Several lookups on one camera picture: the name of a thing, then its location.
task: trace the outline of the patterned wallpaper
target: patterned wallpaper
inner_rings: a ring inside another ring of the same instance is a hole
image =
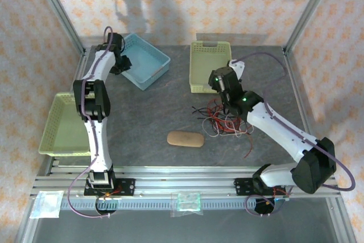
[[[284,45],[308,0],[61,0],[85,45],[104,26],[137,32],[153,44],[227,40]]]
[[[336,144],[356,190],[342,193],[364,242],[364,0],[322,0],[293,51],[294,71],[315,134]],[[350,180],[338,167],[341,187]]]
[[[0,19],[0,242],[14,242],[49,108],[69,89],[79,54],[47,0],[0,0]]]

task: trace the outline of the wall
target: wall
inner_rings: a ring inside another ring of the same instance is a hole
[[[294,48],[294,71],[314,133],[336,144],[357,187],[342,193],[358,242],[364,242],[364,0],[322,0]],[[341,187],[350,180],[338,168]]]
[[[49,108],[69,90],[79,54],[46,0],[0,0],[0,19],[0,242],[14,242]]]
[[[284,45],[308,0],[61,0],[86,44],[104,26],[137,32],[154,44],[197,39]]]

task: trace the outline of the clear plastic bag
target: clear plastic bag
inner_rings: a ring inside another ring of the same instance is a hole
[[[171,194],[171,217],[191,214],[203,215],[201,194],[195,192],[177,192]]]
[[[59,217],[64,191],[39,191],[30,213],[31,219],[54,219]]]

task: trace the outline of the yellow plastic basket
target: yellow plastic basket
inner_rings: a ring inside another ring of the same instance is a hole
[[[39,146],[49,156],[89,156],[89,138],[72,93],[57,93]]]
[[[208,84],[211,71],[231,60],[229,42],[195,41],[191,44],[189,84],[192,93],[216,93]]]

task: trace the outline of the blue plastic basket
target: blue plastic basket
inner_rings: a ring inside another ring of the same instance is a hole
[[[169,70],[171,58],[136,34],[125,37],[126,55],[132,64],[122,74],[141,90],[145,90]]]

